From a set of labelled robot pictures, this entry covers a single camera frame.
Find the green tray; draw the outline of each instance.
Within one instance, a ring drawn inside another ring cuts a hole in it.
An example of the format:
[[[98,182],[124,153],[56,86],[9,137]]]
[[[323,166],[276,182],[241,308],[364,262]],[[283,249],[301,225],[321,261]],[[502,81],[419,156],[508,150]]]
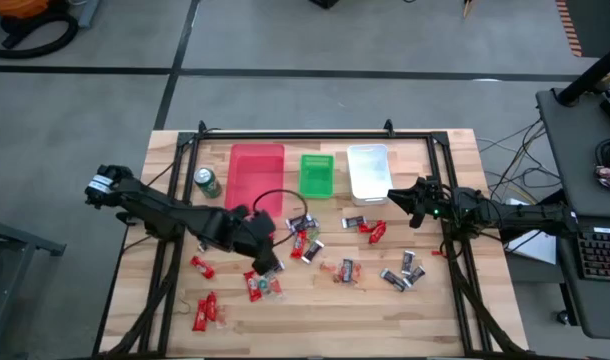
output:
[[[326,199],[334,195],[334,157],[303,155],[298,190],[304,197]]]

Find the green soda can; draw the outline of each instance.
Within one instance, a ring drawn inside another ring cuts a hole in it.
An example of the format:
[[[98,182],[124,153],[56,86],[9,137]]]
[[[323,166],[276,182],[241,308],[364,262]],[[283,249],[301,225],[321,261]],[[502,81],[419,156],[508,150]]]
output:
[[[216,179],[216,175],[210,169],[200,168],[194,173],[194,182],[201,189],[206,198],[214,199],[217,198],[223,188]]]

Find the wooden table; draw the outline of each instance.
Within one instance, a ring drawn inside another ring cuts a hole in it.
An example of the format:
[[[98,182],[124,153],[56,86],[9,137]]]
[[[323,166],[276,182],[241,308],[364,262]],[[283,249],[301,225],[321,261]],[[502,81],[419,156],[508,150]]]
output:
[[[478,148],[472,130],[447,130],[460,186],[487,191]],[[156,131],[152,134],[142,181],[147,183],[171,163],[178,132]],[[270,141],[201,141],[197,167],[214,169],[226,186],[229,151],[233,143]],[[279,275],[285,292],[282,301],[262,300],[250,303],[243,272],[251,270],[252,260],[243,256],[212,250],[202,258],[211,263],[216,276],[206,280],[189,262],[197,251],[197,241],[185,237],[178,292],[167,354],[191,357],[366,357],[461,355],[453,294],[446,260],[432,256],[442,241],[438,221],[426,218],[421,228],[408,227],[409,217],[396,205],[356,207],[350,197],[347,147],[374,143],[374,140],[289,140],[285,145],[287,189],[298,189],[299,160],[302,154],[332,154],[335,157],[334,197],[309,200],[309,211],[321,223],[320,239],[326,247],[311,265],[289,258],[292,242],[277,247],[276,253],[286,264]],[[376,141],[389,148],[389,162],[395,188],[408,188],[418,176],[431,174],[427,146],[416,140]],[[178,198],[185,174],[181,173]],[[169,174],[153,187],[166,192]],[[223,205],[224,196],[206,200],[194,187],[194,204]],[[274,221],[283,228],[286,217],[302,212],[302,204],[285,194],[283,214]],[[386,220],[387,233],[376,245],[368,245],[366,234],[343,229],[340,219],[365,215]],[[285,229],[276,238],[283,238]],[[129,231],[126,244],[144,235],[139,227]],[[499,242],[489,238],[473,241],[473,251],[483,300],[501,327],[520,346],[527,348],[521,318],[510,281],[507,263]],[[101,342],[101,351],[114,346],[133,324],[145,305],[156,241],[146,241],[123,255],[116,286]],[[388,267],[399,271],[403,250],[413,250],[415,266],[427,271],[412,290],[400,293],[379,277]],[[319,270],[321,262],[338,263],[352,258],[363,266],[356,286],[332,281]],[[197,299],[215,290],[219,304],[225,306],[227,328],[214,323],[206,332],[192,332]],[[468,317],[475,344],[480,343],[473,311]],[[158,336],[158,318],[153,336]]]

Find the concrete floor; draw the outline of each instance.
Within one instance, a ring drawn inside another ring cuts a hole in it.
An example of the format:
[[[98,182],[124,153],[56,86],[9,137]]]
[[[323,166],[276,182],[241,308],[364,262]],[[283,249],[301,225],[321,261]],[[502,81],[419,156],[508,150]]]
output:
[[[169,68],[190,3],[105,1],[94,27],[66,49],[0,65]],[[305,0],[203,0],[182,64],[485,77],[579,74],[593,62],[569,51],[554,0],[479,1],[467,20],[460,14],[451,0],[342,0],[328,12]],[[27,43],[59,30],[50,25]],[[91,352],[124,228],[85,206],[82,192],[101,163],[140,171],[166,83],[163,75],[0,73],[0,220],[68,244],[62,259],[36,257],[5,356]],[[199,120],[221,128],[376,128],[391,118],[398,128],[474,128],[499,139],[534,122],[535,92],[553,86],[564,83],[181,76],[165,128],[194,129]],[[517,148],[519,140],[506,145]],[[532,149],[555,169],[546,138]],[[513,156],[482,155],[493,172]],[[516,284],[515,291],[532,350],[610,358],[610,341],[551,321],[562,308],[557,286]]]

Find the keyboard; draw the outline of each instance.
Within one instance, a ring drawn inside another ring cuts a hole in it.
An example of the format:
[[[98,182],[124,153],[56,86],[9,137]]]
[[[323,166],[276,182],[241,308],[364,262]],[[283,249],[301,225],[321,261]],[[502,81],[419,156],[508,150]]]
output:
[[[610,281],[610,234],[580,233],[581,278]]]

